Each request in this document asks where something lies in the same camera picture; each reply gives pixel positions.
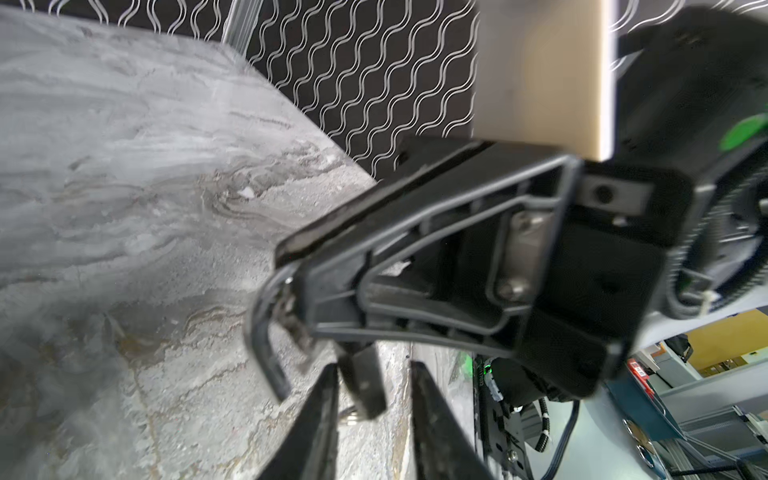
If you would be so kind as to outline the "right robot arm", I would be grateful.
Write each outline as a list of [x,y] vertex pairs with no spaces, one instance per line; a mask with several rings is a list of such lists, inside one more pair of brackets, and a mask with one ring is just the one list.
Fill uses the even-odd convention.
[[269,339],[333,344],[265,479],[336,475],[339,391],[388,403],[377,345],[477,358],[502,397],[472,446],[427,366],[409,368],[417,475],[525,470],[513,407],[580,400],[646,345],[762,303],[767,281],[767,23],[692,5],[622,33],[611,3],[482,1],[471,133],[428,128],[396,170],[283,240],[246,342],[275,397]]

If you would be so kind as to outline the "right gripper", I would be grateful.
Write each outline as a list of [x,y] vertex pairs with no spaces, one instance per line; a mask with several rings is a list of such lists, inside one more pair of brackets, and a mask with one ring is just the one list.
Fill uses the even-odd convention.
[[553,399],[617,376],[659,313],[722,314],[767,281],[767,159],[590,165],[560,229],[517,360]]

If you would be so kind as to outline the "small black padlock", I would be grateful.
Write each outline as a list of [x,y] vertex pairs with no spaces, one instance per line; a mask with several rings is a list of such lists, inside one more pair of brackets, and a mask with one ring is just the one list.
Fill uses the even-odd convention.
[[262,285],[244,326],[244,345],[274,401],[294,393],[296,382],[327,365],[360,419],[373,420],[388,409],[383,367],[372,341],[318,337],[299,315],[299,265],[277,268]]

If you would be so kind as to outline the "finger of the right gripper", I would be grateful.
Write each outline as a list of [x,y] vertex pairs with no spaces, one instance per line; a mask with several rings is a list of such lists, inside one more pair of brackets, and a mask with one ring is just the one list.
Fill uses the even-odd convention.
[[552,146],[406,140],[391,176],[278,245],[295,316],[315,338],[511,355],[581,171]]

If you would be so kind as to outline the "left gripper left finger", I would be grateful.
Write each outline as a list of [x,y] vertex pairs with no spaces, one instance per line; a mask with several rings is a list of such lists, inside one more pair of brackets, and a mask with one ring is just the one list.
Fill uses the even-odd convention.
[[258,480],[329,480],[336,475],[339,379],[336,364],[320,373],[288,435]]

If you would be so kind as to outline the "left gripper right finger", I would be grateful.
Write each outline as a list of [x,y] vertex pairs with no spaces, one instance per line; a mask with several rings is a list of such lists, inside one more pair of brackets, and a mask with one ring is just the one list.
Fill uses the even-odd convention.
[[416,478],[491,480],[427,366],[412,361],[410,375]]

